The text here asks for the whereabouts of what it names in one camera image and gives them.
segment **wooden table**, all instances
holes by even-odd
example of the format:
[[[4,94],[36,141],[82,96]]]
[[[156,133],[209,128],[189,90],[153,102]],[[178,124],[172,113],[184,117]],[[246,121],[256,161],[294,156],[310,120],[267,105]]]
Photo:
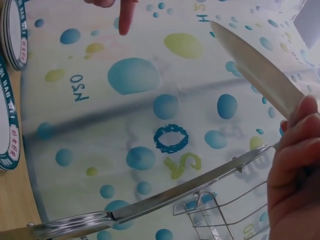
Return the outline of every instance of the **wooden table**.
[[[8,70],[15,98],[16,111],[20,116],[20,72]],[[27,171],[24,148],[21,141],[21,154],[18,167],[0,175],[0,231],[25,227],[27,223],[41,223],[35,204]]]

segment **white plate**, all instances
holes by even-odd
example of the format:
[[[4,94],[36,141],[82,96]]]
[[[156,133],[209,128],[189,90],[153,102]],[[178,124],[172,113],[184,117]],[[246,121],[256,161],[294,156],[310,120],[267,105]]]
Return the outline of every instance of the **white plate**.
[[[0,170],[14,170],[20,160],[20,131],[6,63],[0,56]]]
[[[288,119],[303,98],[302,92],[272,62],[239,36],[214,21],[211,28],[219,43],[236,62],[239,72]]]
[[[8,62],[17,70],[23,70],[28,62],[28,32],[23,1],[8,0],[1,16],[4,52]]]

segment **hand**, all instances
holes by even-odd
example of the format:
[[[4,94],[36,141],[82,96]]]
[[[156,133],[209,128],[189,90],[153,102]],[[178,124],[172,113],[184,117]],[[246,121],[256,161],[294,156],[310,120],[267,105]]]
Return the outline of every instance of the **hand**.
[[[84,0],[87,4],[94,4],[102,8],[110,8],[114,5],[116,0]],[[136,3],[139,0],[121,0],[120,15],[119,15],[119,33],[126,35],[129,32]]]
[[[320,239],[320,114],[306,96],[282,122],[267,180],[269,240]]]

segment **metal rack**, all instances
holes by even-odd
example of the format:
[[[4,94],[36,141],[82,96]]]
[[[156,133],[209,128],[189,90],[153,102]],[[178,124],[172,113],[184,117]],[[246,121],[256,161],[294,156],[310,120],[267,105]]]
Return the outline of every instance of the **metal rack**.
[[[16,240],[22,238],[23,236],[23,239],[25,240],[68,240],[72,238],[87,240],[88,238],[86,236],[89,234],[111,228],[114,224],[122,224],[131,221],[162,207],[168,206],[172,203],[176,203],[177,201],[180,201],[185,197],[193,195],[193,198],[196,201],[195,207],[193,209],[188,209],[184,203],[178,203],[174,207],[173,215],[177,216],[187,214],[189,216],[189,219],[191,220],[192,227],[196,230],[196,233],[200,240],[238,240],[238,237],[234,237],[231,229],[232,226],[241,223],[251,215],[255,214],[257,211],[265,207],[266,204],[236,222],[228,222],[225,218],[225,214],[223,213],[222,208],[243,198],[259,186],[266,184],[266,182],[264,181],[260,183],[249,191],[236,197],[232,201],[224,204],[219,204],[215,194],[206,189],[214,183],[227,178],[235,172],[242,173],[245,166],[258,159],[268,149],[276,149],[277,147],[278,144],[272,146],[267,146],[266,144],[264,144],[254,150],[245,153],[244,155],[233,157],[231,161],[179,186],[173,187],[155,196],[133,203],[115,211],[99,211],[86,213],[78,216],[72,216],[54,220],[51,222],[46,222],[39,225],[28,223],[26,227],[0,232],[0,239]],[[203,203],[202,199],[204,195],[211,196],[215,206],[208,207],[205,203]],[[177,207],[179,205],[182,205],[184,207],[184,211],[177,212]],[[223,224],[213,224],[210,222],[209,211],[212,210],[218,211],[223,220]],[[196,214],[200,214],[202,220],[194,222],[192,216]],[[218,230],[219,227],[226,228],[228,238],[221,236]],[[260,231],[252,233],[246,236],[244,239],[253,239],[253,237],[257,236],[259,233],[267,229],[268,226],[265,226]]]

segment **stacked plates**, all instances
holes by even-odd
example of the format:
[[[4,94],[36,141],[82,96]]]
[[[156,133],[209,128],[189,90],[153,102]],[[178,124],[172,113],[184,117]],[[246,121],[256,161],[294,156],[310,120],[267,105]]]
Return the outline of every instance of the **stacked plates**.
[[[0,56],[0,123],[0,172],[8,172],[18,166],[21,142],[14,93],[2,56]]]
[[[28,32],[24,0],[6,0],[0,19],[0,37],[4,56],[16,70],[28,61]]]

